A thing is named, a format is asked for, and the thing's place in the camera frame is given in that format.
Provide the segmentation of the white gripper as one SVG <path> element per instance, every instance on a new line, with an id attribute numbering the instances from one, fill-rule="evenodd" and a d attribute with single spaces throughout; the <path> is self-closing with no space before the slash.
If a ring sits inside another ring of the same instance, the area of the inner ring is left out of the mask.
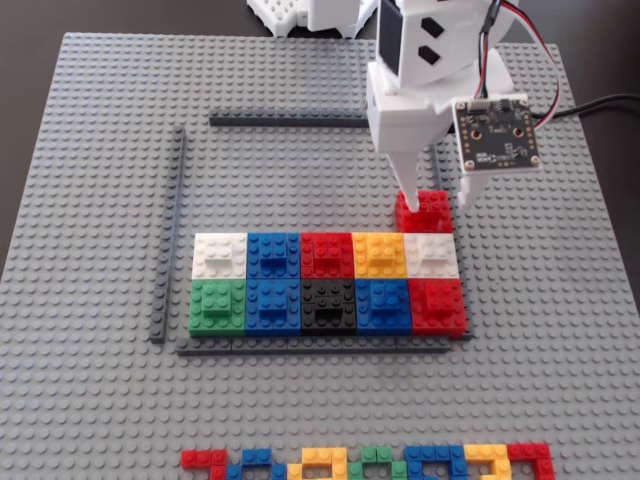
<path id="1" fill-rule="evenodd" d="M 499 13 L 489 32 L 487 69 L 479 73 L 479 35 L 488 1 L 382 1 L 376 58 L 367 67 L 366 103 L 376 150 L 387 153 L 410 212 L 420 208 L 419 150 L 438 141 L 452 123 L 452 102 L 473 96 L 481 81 L 497 96 L 513 81 L 496 44 L 512 19 Z M 458 207 L 481 196 L 488 174 L 462 172 Z"/>

